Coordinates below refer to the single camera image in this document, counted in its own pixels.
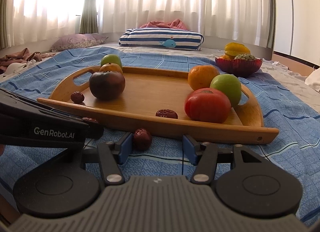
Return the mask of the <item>brown clothes pile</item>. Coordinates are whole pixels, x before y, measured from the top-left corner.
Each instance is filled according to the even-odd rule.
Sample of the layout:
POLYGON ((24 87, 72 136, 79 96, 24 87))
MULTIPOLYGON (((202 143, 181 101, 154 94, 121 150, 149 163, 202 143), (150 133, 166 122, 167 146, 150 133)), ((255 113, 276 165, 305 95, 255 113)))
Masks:
POLYGON ((41 62, 43 59, 54 56, 55 53, 40 53, 33 52, 31 53, 28 48, 23 49, 22 51, 5 55, 0 58, 1 61, 1 74, 5 73, 10 64, 13 63, 26 63, 34 59, 36 62, 41 62))

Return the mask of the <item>red fruit bowl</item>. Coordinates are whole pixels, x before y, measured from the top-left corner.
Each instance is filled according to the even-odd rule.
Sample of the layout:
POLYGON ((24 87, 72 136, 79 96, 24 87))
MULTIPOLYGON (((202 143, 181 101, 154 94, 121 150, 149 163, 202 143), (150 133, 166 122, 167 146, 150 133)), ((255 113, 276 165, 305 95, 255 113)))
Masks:
POLYGON ((260 69, 263 60, 259 58, 252 61, 244 59, 225 60, 223 58, 216 58, 215 63, 223 72, 233 74, 236 77, 248 77, 260 69))

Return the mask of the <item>striped whale pillow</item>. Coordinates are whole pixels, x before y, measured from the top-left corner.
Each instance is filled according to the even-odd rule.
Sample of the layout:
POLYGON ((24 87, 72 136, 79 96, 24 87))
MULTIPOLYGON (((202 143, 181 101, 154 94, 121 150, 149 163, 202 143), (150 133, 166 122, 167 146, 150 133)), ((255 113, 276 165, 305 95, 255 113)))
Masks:
POLYGON ((128 29, 119 38, 120 46, 142 46, 185 51, 199 51, 204 42, 202 34, 181 29, 128 29))

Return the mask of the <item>large green apple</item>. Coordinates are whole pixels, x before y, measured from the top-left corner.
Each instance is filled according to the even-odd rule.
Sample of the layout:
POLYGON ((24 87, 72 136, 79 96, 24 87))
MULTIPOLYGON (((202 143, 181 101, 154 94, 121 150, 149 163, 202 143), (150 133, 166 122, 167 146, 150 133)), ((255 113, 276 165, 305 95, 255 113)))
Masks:
POLYGON ((115 54, 105 55, 100 62, 100 66, 103 66, 107 63, 117 64, 120 66, 121 69, 123 68, 120 57, 115 54))

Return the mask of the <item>yellow starfruit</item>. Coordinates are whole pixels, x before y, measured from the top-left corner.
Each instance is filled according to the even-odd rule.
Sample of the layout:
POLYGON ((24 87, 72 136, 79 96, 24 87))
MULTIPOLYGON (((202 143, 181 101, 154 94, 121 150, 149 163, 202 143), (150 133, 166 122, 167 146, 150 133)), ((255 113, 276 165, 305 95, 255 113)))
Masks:
POLYGON ((246 46, 240 43, 232 42, 225 45, 225 54, 231 57, 236 57, 237 55, 240 55, 240 54, 250 54, 250 53, 251 51, 249 50, 249 48, 247 48, 246 46))

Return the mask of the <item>white cloth bundle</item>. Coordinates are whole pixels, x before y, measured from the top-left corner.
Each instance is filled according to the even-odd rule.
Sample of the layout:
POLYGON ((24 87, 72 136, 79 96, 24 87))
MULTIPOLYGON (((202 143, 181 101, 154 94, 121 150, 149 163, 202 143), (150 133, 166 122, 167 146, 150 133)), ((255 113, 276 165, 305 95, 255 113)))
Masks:
POLYGON ((320 92, 320 68, 314 70, 305 80, 305 84, 320 92))

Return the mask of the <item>grey green drape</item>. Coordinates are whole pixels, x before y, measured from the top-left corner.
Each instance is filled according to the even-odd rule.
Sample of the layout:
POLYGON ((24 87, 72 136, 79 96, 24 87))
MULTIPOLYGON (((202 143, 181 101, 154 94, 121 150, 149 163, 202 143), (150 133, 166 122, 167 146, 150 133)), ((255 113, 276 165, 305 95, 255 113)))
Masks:
POLYGON ((96 0, 84 0, 82 15, 80 19, 79 33, 97 33, 97 7, 96 0))
POLYGON ((267 48, 274 49, 276 31, 276 0, 270 0, 270 25, 268 33, 267 48))

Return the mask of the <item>blue plaid cloth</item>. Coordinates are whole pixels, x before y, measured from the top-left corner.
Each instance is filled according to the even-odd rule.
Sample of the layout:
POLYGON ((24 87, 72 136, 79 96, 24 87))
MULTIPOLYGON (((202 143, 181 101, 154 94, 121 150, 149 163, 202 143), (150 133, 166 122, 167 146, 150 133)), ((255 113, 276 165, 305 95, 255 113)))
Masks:
MULTIPOLYGON (((279 134, 267 146, 254 145, 252 150, 299 179, 303 198, 297 217, 307 225, 319 219, 319 111, 299 107, 276 99, 275 88, 262 96, 254 82, 246 85, 258 100, 266 127, 275 127, 279 134)), ((132 153, 120 170, 126 178, 141 176, 190 176, 194 167, 182 156, 181 142, 155 137, 148 151, 132 153)))

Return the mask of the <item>dark purple tomato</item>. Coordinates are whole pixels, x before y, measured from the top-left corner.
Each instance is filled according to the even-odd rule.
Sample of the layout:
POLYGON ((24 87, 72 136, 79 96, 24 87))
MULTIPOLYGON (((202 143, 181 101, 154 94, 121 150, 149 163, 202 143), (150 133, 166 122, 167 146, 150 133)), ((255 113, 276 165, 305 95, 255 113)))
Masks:
POLYGON ((110 101, 123 93, 125 77, 116 71, 95 72, 89 79, 89 89, 95 98, 110 101))

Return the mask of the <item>green custard apple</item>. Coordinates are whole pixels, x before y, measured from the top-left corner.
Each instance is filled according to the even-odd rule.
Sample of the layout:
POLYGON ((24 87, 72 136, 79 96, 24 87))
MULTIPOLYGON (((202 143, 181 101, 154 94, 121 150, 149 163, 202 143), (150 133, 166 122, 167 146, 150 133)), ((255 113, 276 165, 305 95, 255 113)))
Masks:
POLYGON ((235 56, 235 59, 241 59, 241 60, 245 60, 245 61, 256 60, 255 56, 253 56, 252 54, 249 54, 249 53, 239 54, 239 55, 235 56))

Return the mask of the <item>purple floral pillow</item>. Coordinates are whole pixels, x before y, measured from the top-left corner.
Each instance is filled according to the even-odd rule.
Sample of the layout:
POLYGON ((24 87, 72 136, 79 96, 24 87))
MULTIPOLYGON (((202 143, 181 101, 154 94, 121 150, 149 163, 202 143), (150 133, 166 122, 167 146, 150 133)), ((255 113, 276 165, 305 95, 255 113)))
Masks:
POLYGON ((108 37, 97 33, 70 34, 61 37, 50 48, 50 52, 60 52, 68 49, 87 48, 106 43, 108 37))

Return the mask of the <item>red tomato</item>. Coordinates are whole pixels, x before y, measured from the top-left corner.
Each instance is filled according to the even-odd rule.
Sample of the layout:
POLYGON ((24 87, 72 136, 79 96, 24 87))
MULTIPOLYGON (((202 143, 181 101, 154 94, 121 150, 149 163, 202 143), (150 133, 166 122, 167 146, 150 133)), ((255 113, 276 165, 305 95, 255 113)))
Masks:
POLYGON ((231 110, 231 102, 221 91, 202 88, 193 91, 184 102, 184 111, 191 120, 222 124, 231 110))

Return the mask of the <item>right grey green drape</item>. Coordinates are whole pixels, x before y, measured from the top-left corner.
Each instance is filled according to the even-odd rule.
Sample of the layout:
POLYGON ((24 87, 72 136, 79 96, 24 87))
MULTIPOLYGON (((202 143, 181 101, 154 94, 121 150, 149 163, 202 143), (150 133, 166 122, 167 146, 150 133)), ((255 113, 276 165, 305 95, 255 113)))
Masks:
POLYGON ((276 31, 276 0, 270 0, 270 25, 268 33, 267 48, 274 49, 276 31))

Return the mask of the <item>dull brownish orange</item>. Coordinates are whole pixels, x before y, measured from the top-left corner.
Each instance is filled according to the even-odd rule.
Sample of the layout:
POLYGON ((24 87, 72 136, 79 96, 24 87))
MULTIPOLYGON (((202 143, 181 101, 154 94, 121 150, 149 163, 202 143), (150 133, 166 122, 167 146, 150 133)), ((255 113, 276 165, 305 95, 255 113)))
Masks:
POLYGON ((123 73, 122 68, 116 63, 106 63, 100 67, 99 72, 107 72, 107 71, 119 72, 121 74, 123 73))

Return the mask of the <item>orange in bowl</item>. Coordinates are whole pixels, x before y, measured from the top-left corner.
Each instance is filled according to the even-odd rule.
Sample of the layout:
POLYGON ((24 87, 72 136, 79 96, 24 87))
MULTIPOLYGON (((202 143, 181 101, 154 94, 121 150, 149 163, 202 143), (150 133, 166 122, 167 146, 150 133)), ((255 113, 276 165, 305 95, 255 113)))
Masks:
POLYGON ((222 55, 220 58, 224 59, 224 60, 233 60, 234 59, 233 56, 229 56, 229 55, 222 55))

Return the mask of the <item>bright orange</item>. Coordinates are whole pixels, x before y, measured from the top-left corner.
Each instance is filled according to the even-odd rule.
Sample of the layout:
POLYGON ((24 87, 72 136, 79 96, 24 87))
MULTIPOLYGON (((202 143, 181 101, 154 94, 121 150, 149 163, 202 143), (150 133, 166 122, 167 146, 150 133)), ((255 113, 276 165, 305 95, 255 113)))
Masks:
POLYGON ((210 83, 220 73, 211 65, 194 66, 188 72, 188 84, 195 91, 201 88, 209 88, 210 83))

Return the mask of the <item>white sheer curtain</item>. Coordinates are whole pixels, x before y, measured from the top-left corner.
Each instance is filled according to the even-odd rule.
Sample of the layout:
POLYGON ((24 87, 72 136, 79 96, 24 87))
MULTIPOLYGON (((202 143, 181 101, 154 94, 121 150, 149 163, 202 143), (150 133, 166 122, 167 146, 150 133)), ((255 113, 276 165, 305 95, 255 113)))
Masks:
MULTIPOLYGON (((79 32, 84 0, 1 0, 1 47, 79 32)), ((207 37, 267 47, 270 0, 96 0, 99 33, 180 19, 207 37)))

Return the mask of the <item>small green apple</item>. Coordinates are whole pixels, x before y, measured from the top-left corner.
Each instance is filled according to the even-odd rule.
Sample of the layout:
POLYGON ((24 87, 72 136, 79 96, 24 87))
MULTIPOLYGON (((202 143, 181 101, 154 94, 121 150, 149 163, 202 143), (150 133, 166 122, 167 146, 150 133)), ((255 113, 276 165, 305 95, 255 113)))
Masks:
POLYGON ((210 87, 223 92, 229 99, 231 107, 238 105, 241 99, 241 83, 238 78, 230 74, 222 74, 214 77, 210 87))

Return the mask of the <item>pink crumpled blanket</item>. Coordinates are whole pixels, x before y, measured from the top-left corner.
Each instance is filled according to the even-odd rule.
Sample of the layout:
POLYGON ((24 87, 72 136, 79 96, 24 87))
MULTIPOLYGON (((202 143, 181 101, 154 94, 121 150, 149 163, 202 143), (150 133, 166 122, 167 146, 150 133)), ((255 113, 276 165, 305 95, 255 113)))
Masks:
POLYGON ((187 26, 180 19, 175 19, 173 21, 150 21, 140 27, 142 28, 162 28, 162 29, 179 29, 188 30, 187 26))

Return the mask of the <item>wooden serving tray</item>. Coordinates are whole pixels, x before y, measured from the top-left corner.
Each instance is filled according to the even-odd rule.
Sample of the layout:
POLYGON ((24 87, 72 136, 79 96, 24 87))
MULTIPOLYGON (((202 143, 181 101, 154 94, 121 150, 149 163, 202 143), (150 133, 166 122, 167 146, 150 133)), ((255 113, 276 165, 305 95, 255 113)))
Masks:
POLYGON ((75 85, 74 79, 94 73, 99 66, 80 69, 65 77, 48 98, 37 101, 74 115, 96 119, 109 129, 135 131, 146 128, 153 136, 180 139, 189 134, 196 140, 224 144, 269 144, 279 133, 274 127, 265 127, 260 105, 246 86, 242 92, 248 98, 243 105, 231 109, 223 124, 193 121, 184 112, 184 101, 192 92, 187 72, 162 69, 123 67, 126 86, 113 101, 96 99, 89 83, 75 85), (71 101, 71 94, 81 92, 81 104, 71 101), (178 119, 157 117, 160 109, 170 109, 178 119))

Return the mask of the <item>white bedsheet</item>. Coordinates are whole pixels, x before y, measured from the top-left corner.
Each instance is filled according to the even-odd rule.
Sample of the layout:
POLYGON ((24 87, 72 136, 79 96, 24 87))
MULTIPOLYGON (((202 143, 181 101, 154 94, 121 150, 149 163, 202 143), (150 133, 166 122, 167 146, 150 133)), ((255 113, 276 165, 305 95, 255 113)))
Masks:
MULTIPOLYGON (((215 65, 215 58, 222 51, 202 48, 200 51, 156 49, 149 47, 121 47, 104 44, 98 47, 62 51, 30 68, 23 68, 1 81, 1 88, 22 94, 31 99, 48 97, 57 85, 68 75, 89 66, 98 66, 103 56, 118 55, 124 66, 189 71, 197 65, 215 65)), ((261 68, 241 82, 254 82, 258 89, 255 94, 262 96, 267 89, 275 88, 278 100, 288 104, 309 106, 319 111, 319 93, 304 83, 298 73, 286 69, 279 63, 264 60, 261 68)))

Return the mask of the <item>dried red date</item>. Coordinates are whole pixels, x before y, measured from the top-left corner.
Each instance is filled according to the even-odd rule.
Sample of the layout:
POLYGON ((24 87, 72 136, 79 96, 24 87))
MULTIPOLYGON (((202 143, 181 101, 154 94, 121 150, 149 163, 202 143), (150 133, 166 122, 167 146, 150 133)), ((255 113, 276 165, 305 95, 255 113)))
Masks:
POLYGON ((71 94, 71 101, 76 104, 81 104, 85 100, 85 96, 78 91, 71 94))
POLYGON ((178 119, 178 114, 170 109, 160 109, 156 112, 157 117, 178 119))
POLYGON ((133 135, 133 148, 135 151, 146 151, 152 144, 151 134, 144 128, 137 129, 133 135))
POLYGON ((87 122, 92 122, 92 123, 98 123, 98 121, 96 119, 89 118, 89 117, 83 117, 82 120, 87 121, 87 122))

